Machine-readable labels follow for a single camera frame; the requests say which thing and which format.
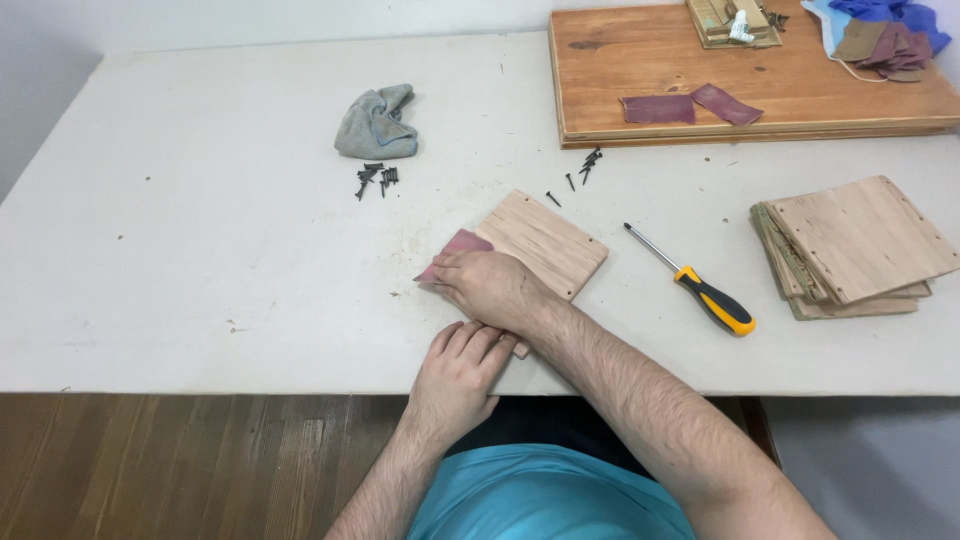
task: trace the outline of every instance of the right hand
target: right hand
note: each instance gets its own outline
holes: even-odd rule
[[[518,259],[497,252],[460,250],[433,259],[437,290],[471,317],[520,335],[543,311],[565,302]]]

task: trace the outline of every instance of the white table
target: white table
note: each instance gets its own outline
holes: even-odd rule
[[[358,203],[334,134],[399,83],[420,151]],[[559,149],[545,33],[107,58],[0,207],[0,391],[405,393],[461,317],[411,278],[519,188],[611,249],[575,304],[705,394],[960,394],[960,276],[916,314],[797,322],[748,212],[884,174],[960,242],[956,136],[605,149],[570,193],[587,153]],[[624,221],[756,331],[709,321]],[[495,390],[571,391],[533,355]]]

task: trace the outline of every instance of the stack of plywood squares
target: stack of plywood squares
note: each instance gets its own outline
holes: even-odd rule
[[[960,255],[886,177],[750,208],[797,320],[909,313]]]

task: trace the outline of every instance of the person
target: person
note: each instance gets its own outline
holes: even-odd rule
[[[726,416],[519,260],[457,251],[434,262],[438,290],[475,320],[430,344],[396,431],[326,538],[836,538]],[[556,445],[444,459],[491,416],[488,392],[518,336],[656,481]]]

